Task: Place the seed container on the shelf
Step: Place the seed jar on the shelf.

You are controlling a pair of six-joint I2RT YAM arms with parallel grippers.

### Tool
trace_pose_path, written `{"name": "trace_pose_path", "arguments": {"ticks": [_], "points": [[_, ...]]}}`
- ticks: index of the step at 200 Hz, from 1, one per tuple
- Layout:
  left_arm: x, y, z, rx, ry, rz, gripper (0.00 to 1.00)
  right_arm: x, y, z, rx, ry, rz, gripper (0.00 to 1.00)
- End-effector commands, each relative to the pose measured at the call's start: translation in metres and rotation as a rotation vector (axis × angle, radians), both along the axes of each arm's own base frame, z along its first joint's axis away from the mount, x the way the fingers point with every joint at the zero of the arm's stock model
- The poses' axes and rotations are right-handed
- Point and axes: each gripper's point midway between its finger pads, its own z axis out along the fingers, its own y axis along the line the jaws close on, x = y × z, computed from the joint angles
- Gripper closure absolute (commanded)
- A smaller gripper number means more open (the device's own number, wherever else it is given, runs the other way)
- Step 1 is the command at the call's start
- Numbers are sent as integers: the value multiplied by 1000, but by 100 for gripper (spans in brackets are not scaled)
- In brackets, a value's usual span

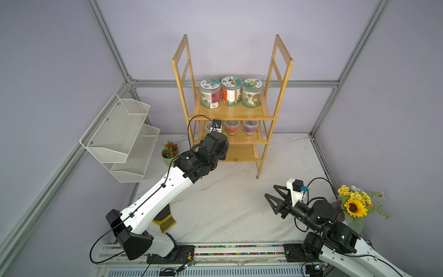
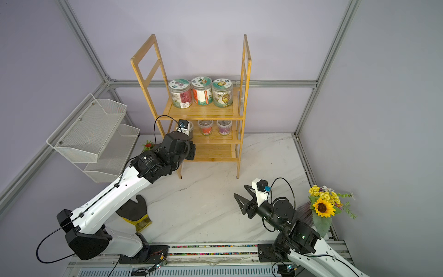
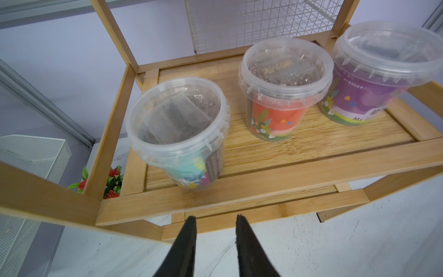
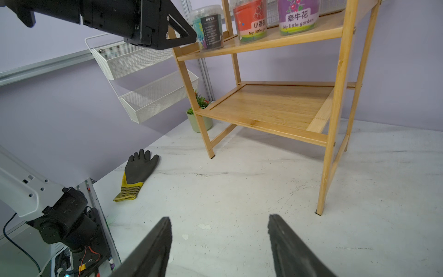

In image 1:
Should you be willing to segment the seed jar with red base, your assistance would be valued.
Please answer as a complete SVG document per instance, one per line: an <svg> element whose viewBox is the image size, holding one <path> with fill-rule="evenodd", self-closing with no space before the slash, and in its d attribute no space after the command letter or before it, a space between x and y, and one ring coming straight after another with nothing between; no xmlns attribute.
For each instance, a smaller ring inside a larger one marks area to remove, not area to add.
<svg viewBox="0 0 443 277"><path fill-rule="evenodd" d="M228 106L241 102L242 80L236 76L228 76L221 80L222 101Z"/></svg>

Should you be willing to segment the small clear seed cup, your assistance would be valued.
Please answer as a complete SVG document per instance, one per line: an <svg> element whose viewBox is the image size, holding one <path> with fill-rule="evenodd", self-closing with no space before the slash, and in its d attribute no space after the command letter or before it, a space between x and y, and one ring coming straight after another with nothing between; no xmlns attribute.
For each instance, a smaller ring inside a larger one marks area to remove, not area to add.
<svg viewBox="0 0 443 277"><path fill-rule="evenodd" d="M208 121L205 124L205 130L206 130L207 133L211 133L211 131L212 131L212 122L211 121Z"/></svg>
<svg viewBox="0 0 443 277"><path fill-rule="evenodd" d="M252 136L257 132L259 122L255 120L248 120L243 122L244 133L247 136Z"/></svg>
<svg viewBox="0 0 443 277"><path fill-rule="evenodd" d="M226 127L226 132L230 136L234 136L237 134L239 125L240 125L239 120L226 120L224 122L224 126Z"/></svg>

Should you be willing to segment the green-lid sunflower seed jar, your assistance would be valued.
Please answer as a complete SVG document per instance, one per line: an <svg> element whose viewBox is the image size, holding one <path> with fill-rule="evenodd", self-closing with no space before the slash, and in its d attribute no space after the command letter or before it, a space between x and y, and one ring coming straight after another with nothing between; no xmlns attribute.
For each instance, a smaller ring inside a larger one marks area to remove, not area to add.
<svg viewBox="0 0 443 277"><path fill-rule="evenodd" d="M248 107L254 108L261 104L264 85L257 78L249 78L243 81L241 90L241 103Z"/></svg>

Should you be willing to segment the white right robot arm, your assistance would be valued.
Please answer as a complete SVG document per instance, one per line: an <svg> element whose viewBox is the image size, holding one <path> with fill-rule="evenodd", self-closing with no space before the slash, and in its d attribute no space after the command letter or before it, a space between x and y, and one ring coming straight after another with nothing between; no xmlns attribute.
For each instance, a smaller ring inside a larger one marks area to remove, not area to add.
<svg viewBox="0 0 443 277"><path fill-rule="evenodd" d="M300 180L287 186L274 185L280 197L266 193L264 197L274 214L283 219L291 215L308 233L301 245L308 262L329 264L351 277L408 277L409 274L388 262L346 223L338 221L338 210L324 197L304 203L308 188Z"/></svg>

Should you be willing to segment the seed jar with floral lid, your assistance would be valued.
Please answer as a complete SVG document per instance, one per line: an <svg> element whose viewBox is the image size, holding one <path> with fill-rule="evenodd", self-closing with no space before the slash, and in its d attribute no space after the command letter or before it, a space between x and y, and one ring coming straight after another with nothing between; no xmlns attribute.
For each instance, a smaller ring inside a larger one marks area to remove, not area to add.
<svg viewBox="0 0 443 277"><path fill-rule="evenodd" d="M221 85L218 80L209 78L200 82L201 104L209 109L220 105Z"/></svg>

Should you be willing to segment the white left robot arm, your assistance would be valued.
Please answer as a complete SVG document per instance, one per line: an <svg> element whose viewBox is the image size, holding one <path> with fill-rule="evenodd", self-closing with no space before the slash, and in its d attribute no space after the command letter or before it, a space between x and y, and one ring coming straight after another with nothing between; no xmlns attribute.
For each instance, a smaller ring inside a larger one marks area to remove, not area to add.
<svg viewBox="0 0 443 277"><path fill-rule="evenodd" d="M172 236L149 230L149 225L183 190L216 169L229 148L226 135L212 132L170 165L168 172L139 200L122 211L111 210L106 220L129 260L148 253L167 257L176 247Z"/></svg>

